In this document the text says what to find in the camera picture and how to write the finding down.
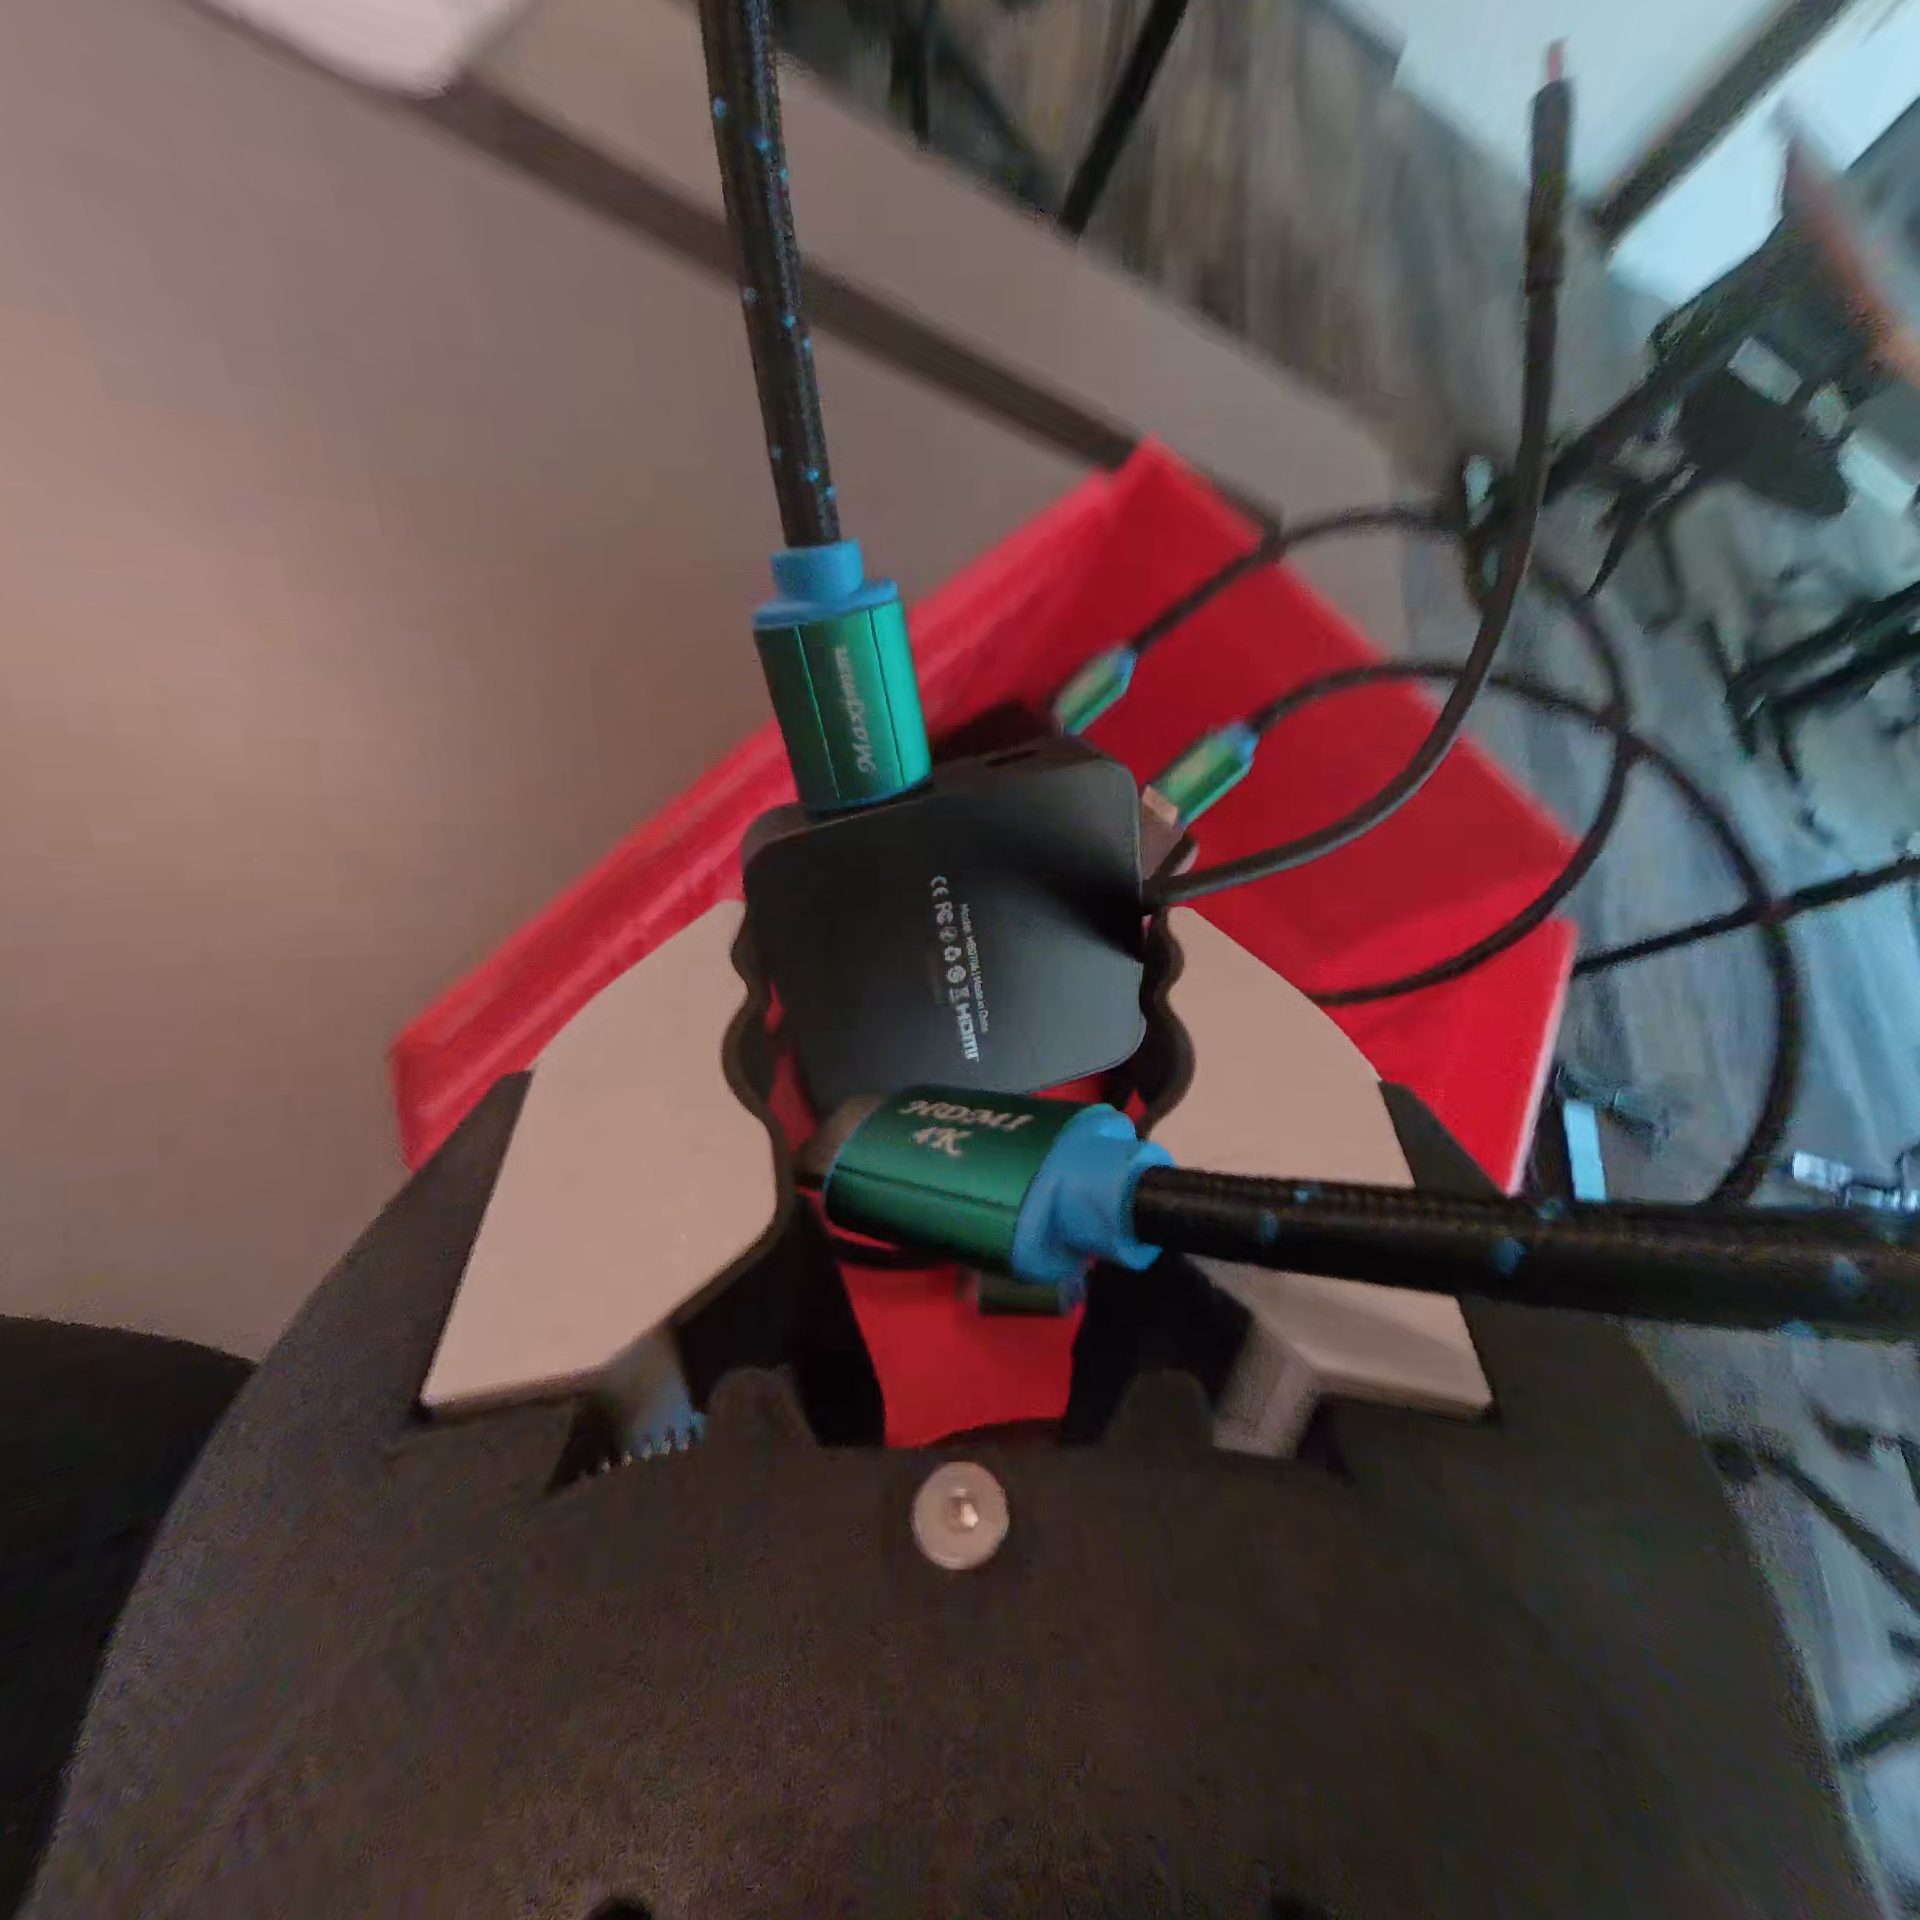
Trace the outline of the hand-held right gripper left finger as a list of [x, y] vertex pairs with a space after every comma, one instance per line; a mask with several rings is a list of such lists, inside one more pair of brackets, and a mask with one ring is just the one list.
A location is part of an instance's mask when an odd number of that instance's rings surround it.
[[703, 1437], [675, 1318], [792, 1202], [738, 1052], [745, 927], [740, 900], [707, 908], [541, 1048], [419, 1391], [431, 1419], [583, 1396], [623, 1452]]

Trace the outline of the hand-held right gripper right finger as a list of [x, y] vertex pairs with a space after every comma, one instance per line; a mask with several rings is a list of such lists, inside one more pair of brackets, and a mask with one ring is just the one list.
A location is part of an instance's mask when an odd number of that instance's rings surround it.
[[[1186, 1169], [1409, 1187], [1368, 1055], [1303, 991], [1204, 915], [1164, 930], [1170, 1032], [1187, 1048], [1148, 1134]], [[1250, 1326], [1216, 1400], [1213, 1443], [1292, 1456], [1326, 1401], [1476, 1421], [1494, 1394], [1451, 1300], [1225, 1261], [1200, 1270]]]

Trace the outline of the red plastic bin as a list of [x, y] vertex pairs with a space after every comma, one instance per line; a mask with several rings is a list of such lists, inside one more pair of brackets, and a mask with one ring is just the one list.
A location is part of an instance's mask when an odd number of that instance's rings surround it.
[[[1093, 476], [955, 574], [914, 613], [941, 722], [1026, 725], [1054, 679], [1160, 613], [1253, 539], [1158, 446]], [[391, 1053], [403, 1159], [419, 1169], [505, 1075], [534, 1068], [591, 997], [707, 908], [741, 900], [748, 822], [792, 795], [771, 725], [515, 932], [410, 1021]], [[1361, 971], [1423, 970], [1524, 905], [1572, 841], [1489, 754], [1458, 747], [1402, 817], [1316, 870], [1191, 908], [1307, 997]], [[1325, 1011], [1509, 1189], [1548, 1084], [1572, 971], [1572, 923], [1549, 919], [1485, 970], [1426, 995]], [[1148, 1021], [1176, 1093], [1186, 1045]]]

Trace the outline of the black HDMI hub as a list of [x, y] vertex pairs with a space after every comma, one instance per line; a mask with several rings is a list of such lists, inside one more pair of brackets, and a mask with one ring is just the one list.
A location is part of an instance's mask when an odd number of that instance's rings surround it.
[[741, 846], [746, 930], [813, 1113], [930, 1085], [1051, 1093], [1143, 1045], [1139, 782], [1078, 738], [948, 759]]

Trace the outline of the black office chair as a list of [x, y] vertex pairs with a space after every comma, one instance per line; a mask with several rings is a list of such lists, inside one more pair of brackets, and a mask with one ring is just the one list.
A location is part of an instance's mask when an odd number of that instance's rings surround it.
[[1676, 616], [1675, 523], [1711, 490], [1837, 522], [1853, 497], [1846, 432], [1895, 390], [1916, 398], [1916, 243], [1784, 218], [1748, 262], [1657, 322], [1643, 378], [1555, 458], [1549, 501], [1606, 498], [1606, 546], [1584, 596], [1598, 598], [1649, 537]]

